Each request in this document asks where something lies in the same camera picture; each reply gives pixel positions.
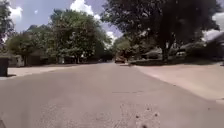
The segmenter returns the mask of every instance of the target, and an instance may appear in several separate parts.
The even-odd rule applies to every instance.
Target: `driveway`
[[[212,65],[173,65],[137,67],[141,72],[184,88],[202,98],[224,103],[224,67]]]
[[[6,128],[223,128],[224,106],[136,68],[86,65],[0,81]]]

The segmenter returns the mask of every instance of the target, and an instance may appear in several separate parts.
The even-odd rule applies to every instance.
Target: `road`
[[[224,106],[115,64],[0,81],[6,128],[223,128]]]

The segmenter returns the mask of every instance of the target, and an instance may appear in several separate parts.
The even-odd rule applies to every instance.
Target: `house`
[[[224,31],[211,30],[205,34],[205,53],[210,58],[222,59],[224,57]]]

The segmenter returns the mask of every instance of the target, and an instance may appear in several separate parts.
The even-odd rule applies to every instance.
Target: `trash bin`
[[[0,58],[0,77],[8,76],[8,66],[9,66],[9,59]]]

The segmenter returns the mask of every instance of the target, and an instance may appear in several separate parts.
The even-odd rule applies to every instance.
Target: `bush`
[[[150,52],[147,54],[148,59],[159,59],[160,53],[158,52]]]
[[[186,46],[187,57],[204,58],[206,57],[204,49],[205,45],[203,43],[189,44]]]

